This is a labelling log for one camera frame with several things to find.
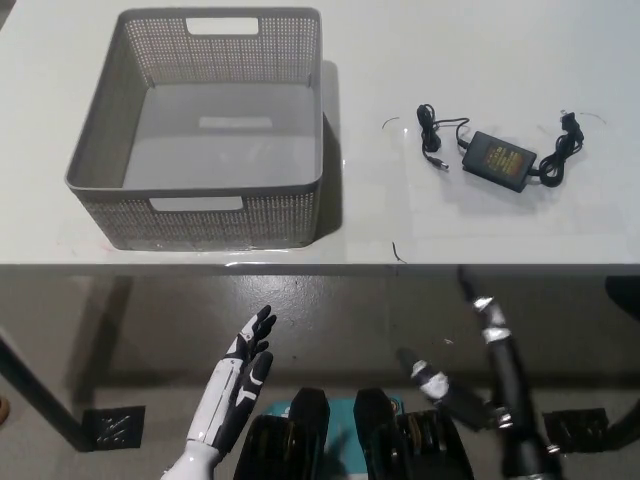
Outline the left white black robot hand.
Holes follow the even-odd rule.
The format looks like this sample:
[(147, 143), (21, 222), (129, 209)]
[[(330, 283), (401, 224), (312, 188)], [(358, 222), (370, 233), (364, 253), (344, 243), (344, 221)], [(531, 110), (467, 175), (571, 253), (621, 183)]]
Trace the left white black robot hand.
[(276, 322), (269, 305), (253, 315), (216, 364), (189, 427), (183, 453), (164, 479), (212, 479), (231, 452), (273, 362), (266, 337)]

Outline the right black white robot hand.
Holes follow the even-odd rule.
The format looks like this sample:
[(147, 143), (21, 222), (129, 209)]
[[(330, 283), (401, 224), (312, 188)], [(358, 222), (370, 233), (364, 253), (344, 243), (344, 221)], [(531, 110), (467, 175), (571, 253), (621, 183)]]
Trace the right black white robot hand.
[(396, 351), (401, 368), (436, 409), (473, 431), (497, 432), (505, 479), (561, 479), (561, 463), (540, 433), (521, 355), (501, 306), (466, 267), (458, 267), (457, 280), (487, 348), (492, 399), (483, 400), (404, 347)]

